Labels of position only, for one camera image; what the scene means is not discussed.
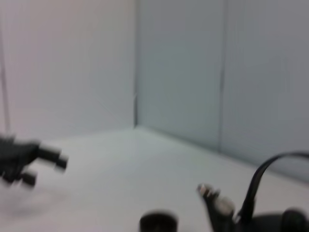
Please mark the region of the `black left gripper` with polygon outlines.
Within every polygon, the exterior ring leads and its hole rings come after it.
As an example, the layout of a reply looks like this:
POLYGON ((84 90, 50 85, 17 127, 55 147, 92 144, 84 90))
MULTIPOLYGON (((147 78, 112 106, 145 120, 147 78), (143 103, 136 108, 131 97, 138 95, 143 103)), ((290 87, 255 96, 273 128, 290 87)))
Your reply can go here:
POLYGON ((69 157, 63 155, 61 150, 39 147, 36 143, 18 143, 14 138, 1 137, 0 178, 8 185, 21 181, 28 187, 34 187, 37 173, 24 169, 37 157, 62 172, 67 169, 69 157))

